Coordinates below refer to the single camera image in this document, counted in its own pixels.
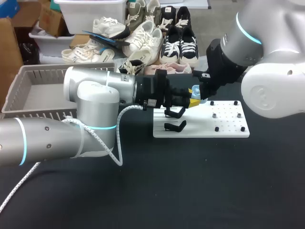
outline white pegboard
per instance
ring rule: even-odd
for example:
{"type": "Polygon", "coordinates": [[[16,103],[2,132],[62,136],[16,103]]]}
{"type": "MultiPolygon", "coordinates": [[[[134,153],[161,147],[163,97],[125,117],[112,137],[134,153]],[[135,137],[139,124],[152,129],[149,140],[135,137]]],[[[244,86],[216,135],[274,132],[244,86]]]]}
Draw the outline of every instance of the white pegboard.
{"type": "MultiPolygon", "coordinates": [[[[234,101],[214,101],[214,105],[210,105],[210,102],[186,109],[180,119],[165,117],[164,107],[154,109],[153,136],[165,138],[249,137],[250,132],[240,101],[238,101],[237,105],[234,105],[234,101]],[[187,124],[180,133],[166,131],[164,128],[164,123],[180,125],[184,120],[186,120],[187,124]]],[[[180,107],[171,108],[171,111],[174,112],[179,112],[180,110],[180,107]]]]}

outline black tablecloth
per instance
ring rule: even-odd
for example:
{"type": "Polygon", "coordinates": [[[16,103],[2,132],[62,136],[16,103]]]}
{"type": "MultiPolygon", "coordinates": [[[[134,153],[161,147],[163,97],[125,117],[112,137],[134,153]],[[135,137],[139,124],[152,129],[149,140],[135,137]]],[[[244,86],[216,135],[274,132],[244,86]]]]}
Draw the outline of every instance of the black tablecloth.
{"type": "MultiPolygon", "coordinates": [[[[215,100],[242,100],[240,84],[215,100]]],[[[122,118],[124,165],[43,162],[1,229],[304,229],[305,116],[266,119],[244,103],[247,139],[156,139],[152,111],[122,118]]],[[[0,201],[32,165],[0,168],[0,201]]]]}

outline pink shoe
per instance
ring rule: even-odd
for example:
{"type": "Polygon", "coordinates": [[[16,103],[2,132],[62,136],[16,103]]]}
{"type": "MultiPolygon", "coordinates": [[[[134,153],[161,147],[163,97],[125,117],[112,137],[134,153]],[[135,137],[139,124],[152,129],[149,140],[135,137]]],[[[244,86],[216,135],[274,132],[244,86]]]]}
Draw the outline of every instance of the pink shoe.
{"type": "Polygon", "coordinates": [[[154,75],[157,69],[166,70],[167,74],[190,74],[192,72],[192,69],[188,63],[186,65],[181,65],[178,63],[166,63],[147,66],[145,68],[145,75],[154,75]]]}

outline gray plastic basket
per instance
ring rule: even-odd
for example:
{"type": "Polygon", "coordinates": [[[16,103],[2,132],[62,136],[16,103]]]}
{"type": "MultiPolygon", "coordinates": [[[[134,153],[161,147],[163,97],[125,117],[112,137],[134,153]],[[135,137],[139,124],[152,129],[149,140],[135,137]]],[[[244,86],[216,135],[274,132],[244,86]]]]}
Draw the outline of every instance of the gray plastic basket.
{"type": "Polygon", "coordinates": [[[76,118],[76,103],[63,97],[63,79],[70,66],[114,72],[114,63],[42,64],[20,68],[10,86],[2,108],[4,118],[45,117],[63,120],[76,118]]]}

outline black sneaker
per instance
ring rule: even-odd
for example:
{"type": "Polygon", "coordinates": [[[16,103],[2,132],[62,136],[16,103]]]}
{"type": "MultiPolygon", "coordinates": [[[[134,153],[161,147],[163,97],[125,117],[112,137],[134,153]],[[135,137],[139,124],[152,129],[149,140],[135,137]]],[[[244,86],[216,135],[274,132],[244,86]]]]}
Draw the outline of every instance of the black sneaker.
{"type": "Polygon", "coordinates": [[[182,6],[177,13],[177,24],[176,26],[183,30],[186,26],[192,27],[191,25],[191,14],[186,6],[182,6]]]}
{"type": "Polygon", "coordinates": [[[198,64],[197,39],[190,27],[185,27],[180,40],[180,64],[189,64],[192,68],[198,64]]]}
{"type": "Polygon", "coordinates": [[[172,25],[164,38],[162,50],[160,52],[160,62],[165,63],[179,63],[180,54],[180,31],[172,25]]]}
{"type": "Polygon", "coordinates": [[[143,49],[135,51],[117,72],[129,75],[137,75],[151,60],[152,54],[149,50],[143,49]]]}
{"type": "Polygon", "coordinates": [[[161,8],[161,19],[158,28],[162,33],[167,33],[168,29],[176,23],[176,8],[173,6],[167,6],[161,8]]]}

